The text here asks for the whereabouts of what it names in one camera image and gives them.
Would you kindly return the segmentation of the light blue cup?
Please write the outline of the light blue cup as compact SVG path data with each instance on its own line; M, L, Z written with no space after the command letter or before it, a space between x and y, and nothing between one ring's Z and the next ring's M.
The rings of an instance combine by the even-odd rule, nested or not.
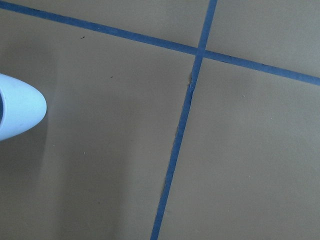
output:
M47 112L47 102L35 87L0 75L0 140L22 134L36 126Z

